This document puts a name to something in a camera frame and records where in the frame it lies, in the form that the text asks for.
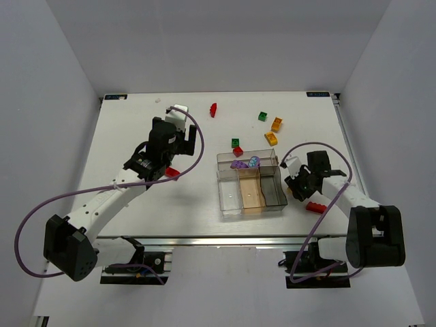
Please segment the red long lego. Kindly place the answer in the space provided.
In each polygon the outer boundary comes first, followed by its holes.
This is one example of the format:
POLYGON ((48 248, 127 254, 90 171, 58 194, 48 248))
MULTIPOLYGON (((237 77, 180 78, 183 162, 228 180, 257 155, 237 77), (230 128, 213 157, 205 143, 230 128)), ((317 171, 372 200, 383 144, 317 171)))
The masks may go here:
POLYGON ((323 205, 323 204, 318 204, 315 202, 308 202, 306 205, 306 210, 313 212, 313 213, 317 213, 317 214, 323 214, 327 209, 327 206, 323 205))

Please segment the red lego brick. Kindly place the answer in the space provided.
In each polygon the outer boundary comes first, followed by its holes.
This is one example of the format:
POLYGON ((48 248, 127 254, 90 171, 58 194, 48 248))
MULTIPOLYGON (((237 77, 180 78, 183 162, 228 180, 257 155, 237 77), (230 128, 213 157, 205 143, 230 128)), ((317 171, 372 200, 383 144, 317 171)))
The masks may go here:
POLYGON ((211 116, 212 118, 214 118, 215 115, 216 115, 216 112, 217 112, 217 103, 213 103, 213 104, 211 105, 209 112, 210 112, 210 116, 211 116))
POLYGON ((180 172, 174 168, 168 167, 165 170, 165 176, 168 178, 177 177, 180 172))

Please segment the small red square lego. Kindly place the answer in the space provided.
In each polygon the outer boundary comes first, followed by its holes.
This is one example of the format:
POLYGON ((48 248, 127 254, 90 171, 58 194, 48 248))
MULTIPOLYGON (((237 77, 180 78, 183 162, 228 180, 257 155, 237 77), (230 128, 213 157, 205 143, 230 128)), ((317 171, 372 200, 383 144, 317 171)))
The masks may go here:
POLYGON ((232 152, 236 157, 240 157, 241 155, 243 155, 243 150, 239 146, 233 148, 232 152))

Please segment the purple sloped lego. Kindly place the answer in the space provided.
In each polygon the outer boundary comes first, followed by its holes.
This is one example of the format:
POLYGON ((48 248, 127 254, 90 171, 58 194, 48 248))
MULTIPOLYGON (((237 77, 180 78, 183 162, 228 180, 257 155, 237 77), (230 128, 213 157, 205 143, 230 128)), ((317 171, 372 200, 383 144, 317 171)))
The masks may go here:
POLYGON ((243 162, 241 160, 234 160, 231 163, 230 167, 231 167, 231 169, 238 169, 239 170, 239 169, 248 168, 249 166, 245 162, 243 162))

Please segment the purple flower lego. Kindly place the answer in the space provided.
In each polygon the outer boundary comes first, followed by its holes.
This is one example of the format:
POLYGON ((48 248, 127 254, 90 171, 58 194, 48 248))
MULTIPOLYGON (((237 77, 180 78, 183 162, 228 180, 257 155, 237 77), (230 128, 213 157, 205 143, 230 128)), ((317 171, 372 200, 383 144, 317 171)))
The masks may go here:
POLYGON ((260 167, 260 158, 258 156, 253 156, 248 161, 247 166, 249 168, 259 168, 260 167))

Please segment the yellow curved lego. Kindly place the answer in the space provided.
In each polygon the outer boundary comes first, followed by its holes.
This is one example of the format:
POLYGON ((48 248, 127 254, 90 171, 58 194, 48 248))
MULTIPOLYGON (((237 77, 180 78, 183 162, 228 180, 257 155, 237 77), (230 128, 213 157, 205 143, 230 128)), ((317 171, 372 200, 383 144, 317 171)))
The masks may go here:
POLYGON ((267 132, 264 136, 270 146, 276 146, 278 144, 278 139, 273 132, 267 132))
POLYGON ((281 119, 279 117, 275 117, 274 121, 272 122, 270 130, 272 132, 278 133, 280 128, 281 128, 282 121, 283 121, 283 119, 281 119))

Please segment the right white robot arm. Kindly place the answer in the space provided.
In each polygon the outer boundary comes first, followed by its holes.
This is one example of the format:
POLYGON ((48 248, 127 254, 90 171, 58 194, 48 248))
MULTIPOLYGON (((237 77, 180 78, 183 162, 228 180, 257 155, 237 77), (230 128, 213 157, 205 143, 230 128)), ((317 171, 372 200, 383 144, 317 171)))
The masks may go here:
POLYGON ((402 266, 405 243, 401 213, 363 194, 341 170, 333 170, 326 151, 307 154, 307 164, 298 157, 281 163, 289 176, 286 185, 303 202, 318 192, 333 202, 348 218, 344 237, 324 237, 315 243, 314 257, 348 262, 354 268, 402 266))

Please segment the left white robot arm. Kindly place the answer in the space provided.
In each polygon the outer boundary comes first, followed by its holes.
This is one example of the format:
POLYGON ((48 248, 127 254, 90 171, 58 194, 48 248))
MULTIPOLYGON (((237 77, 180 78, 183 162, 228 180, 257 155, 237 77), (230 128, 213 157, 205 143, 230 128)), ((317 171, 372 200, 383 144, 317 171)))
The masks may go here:
POLYGON ((102 229, 123 208, 162 179, 176 155, 192 156, 198 128, 155 117, 147 141, 123 164, 111 186, 65 217, 46 223, 44 257, 73 281, 81 281, 99 266, 139 267, 144 247, 132 237, 99 240, 102 229))

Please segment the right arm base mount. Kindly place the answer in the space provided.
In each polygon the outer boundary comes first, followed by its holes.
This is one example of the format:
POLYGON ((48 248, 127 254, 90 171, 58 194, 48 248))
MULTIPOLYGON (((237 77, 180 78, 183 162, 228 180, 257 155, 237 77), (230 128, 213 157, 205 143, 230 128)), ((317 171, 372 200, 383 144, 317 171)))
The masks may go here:
MULTIPOLYGON (((290 280, 290 273, 294 260, 296 259, 297 251, 285 251, 283 253, 283 259, 281 259, 277 266, 285 270, 285 282, 286 288, 290 290, 322 290, 322 289, 342 289, 350 288, 350 281, 347 278, 348 269, 346 265, 338 266, 332 270, 327 270, 321 274, 311 277, 300 283, 292 283, 290 280)), ((294 273, 294 278, 298 279, 305 277, 315 271, 318 271, 324 266, 332 264, 332 260, 327 260, 321 264, 320 267, 316 267, 313 262, 309 259, 309 252, 305 251, 300 258, 296 271, 294 273)))

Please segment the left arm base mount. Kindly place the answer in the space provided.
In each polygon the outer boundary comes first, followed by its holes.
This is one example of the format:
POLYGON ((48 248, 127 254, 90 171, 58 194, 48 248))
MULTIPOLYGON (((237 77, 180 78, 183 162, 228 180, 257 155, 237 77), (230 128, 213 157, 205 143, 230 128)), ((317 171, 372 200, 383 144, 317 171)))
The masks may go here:
POLYGON ((102 285, 165 285, 172 267, 173 249, 145 245, 139 239, 122 236, 98 238, 97 267, 102 285))

